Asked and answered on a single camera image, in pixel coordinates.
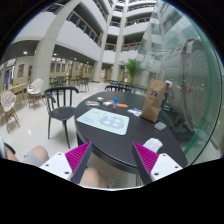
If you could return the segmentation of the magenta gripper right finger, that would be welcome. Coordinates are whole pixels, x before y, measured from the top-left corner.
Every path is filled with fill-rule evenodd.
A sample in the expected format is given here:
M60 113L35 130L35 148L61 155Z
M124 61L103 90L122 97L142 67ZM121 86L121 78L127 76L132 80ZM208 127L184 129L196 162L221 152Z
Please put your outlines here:
M148 185L182 169L168 154L157 154L134 142L132 153L144 185Z

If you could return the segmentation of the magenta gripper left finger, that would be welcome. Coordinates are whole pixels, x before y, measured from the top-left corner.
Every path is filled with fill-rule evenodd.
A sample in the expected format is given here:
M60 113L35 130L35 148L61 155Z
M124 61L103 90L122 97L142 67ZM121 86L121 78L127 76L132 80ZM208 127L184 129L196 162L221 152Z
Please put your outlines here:
M75 184L79 184L91 152L92 143L87 142L67 153L56 153L41 166L41 169Z

